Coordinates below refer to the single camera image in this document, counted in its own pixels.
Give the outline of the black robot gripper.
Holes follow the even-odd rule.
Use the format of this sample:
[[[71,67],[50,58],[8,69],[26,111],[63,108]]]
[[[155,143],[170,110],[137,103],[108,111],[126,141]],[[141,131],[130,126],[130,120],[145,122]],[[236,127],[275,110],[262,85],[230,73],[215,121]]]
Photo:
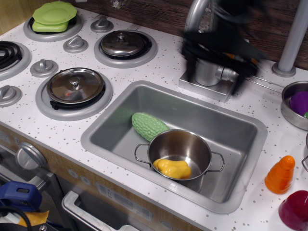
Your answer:
[[[198,60],[228,67],[238,73],[231,95],[234,95],[246,77],[258,73],[257,63],[268,56],[246,42],[242,30],[250,21],[252,10],[267,11],[262,0],[210,0],[214,14],[212,28],[199,31],[184,31],[182,54],[187,63],[187,78],[191,82],[196,73]]]

